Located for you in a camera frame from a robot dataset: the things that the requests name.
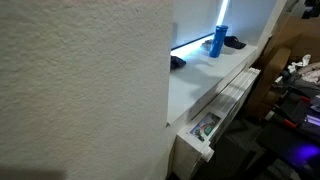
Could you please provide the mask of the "dark shirt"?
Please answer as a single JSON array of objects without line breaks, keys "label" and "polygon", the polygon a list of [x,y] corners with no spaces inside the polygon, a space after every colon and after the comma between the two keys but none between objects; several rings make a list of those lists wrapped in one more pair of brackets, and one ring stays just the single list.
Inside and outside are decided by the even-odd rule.
[{"label": "dark shirt", "polygon": [[171,57],[171,65],[170,65],[171,70],[182,68],[185,65],[186,65],[186,62],[183,59],[177,56]]}]

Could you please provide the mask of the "blue cylindrical can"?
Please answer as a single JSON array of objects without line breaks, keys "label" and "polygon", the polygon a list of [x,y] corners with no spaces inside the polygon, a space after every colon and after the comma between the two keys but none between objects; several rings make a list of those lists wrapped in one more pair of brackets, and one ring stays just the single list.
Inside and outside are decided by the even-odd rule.
[{"label": "blue cylindrical can", "polygon": [[217,58],[220,55],[224,39],[227,33],[228,27],[226,25],[217,25],[214,38],[209,51],[209,56]]}]

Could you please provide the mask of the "black cap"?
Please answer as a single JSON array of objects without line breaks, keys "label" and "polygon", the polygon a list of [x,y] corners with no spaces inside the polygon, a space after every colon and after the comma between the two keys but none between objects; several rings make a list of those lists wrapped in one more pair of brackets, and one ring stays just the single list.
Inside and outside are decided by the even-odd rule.
[{"label": "black cap", "polygon": [[224,38],[224,45],[238,50],[243,49],[246,46],[245,43],[240,42],[235,36],[226,36]]}]

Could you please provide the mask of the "colourful sticker on radiator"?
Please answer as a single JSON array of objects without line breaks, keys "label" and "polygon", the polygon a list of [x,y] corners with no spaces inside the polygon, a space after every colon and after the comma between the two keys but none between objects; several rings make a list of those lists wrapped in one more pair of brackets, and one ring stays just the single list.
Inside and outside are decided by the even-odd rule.
[{"label": "colourful sticker on radiator", "polygon": [[207,113],[190,133],[201,142],[204,142],[220,120],[221,118],[219,116],[213,113]]}]

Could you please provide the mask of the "white LED light strip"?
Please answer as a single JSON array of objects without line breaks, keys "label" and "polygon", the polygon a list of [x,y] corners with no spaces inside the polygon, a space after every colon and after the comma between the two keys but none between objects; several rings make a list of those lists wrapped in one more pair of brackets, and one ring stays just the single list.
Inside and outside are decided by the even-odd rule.
[{"label": "white LED light strip", "polygon": [[223,24],[224,17],[227,12],[228,4],[229,4],[229,0],[221,0],[221,6],[220,6],[216,26]]}]

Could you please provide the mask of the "black equipment with purple light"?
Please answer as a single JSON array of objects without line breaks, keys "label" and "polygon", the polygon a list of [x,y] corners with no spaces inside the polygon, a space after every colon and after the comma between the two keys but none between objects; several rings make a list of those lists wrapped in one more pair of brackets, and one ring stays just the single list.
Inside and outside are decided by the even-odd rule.
[{"label": "black equipment with purple light", "polygon": [[257,160],[265,168],[276,159],[308,179],[320,179],[320,114],[303,93],[287,91],[272,111],[270,122],[258,135],[266,152]]}]

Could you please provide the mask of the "brown cardboard box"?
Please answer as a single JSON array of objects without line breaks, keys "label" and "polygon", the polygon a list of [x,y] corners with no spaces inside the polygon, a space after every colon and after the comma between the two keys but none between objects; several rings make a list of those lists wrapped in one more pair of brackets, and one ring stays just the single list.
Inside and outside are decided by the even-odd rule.
[{"label": "brown cardboard box", "polygon": [[320,18],[287,16],[257,62],[261,75],[245,106],[247,116],[261,119],[266,115],[278,96],[272,84],[288,62],[298,62],[306,54],[311,55],[311,64],[320,63]]}]

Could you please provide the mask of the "crumpled white paper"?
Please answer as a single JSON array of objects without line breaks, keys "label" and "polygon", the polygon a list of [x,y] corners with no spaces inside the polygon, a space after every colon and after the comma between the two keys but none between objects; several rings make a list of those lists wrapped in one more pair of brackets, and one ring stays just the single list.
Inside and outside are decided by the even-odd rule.
[{"label": "crumpled white paper", "polygon": [[309,61],[311,59],[310,54],[306,54],[302,57],[302,60],[299,62],[292,62],[287,69],[289,70],[290,73],[296,72],[299,68],[305,67],[309,64]]}]

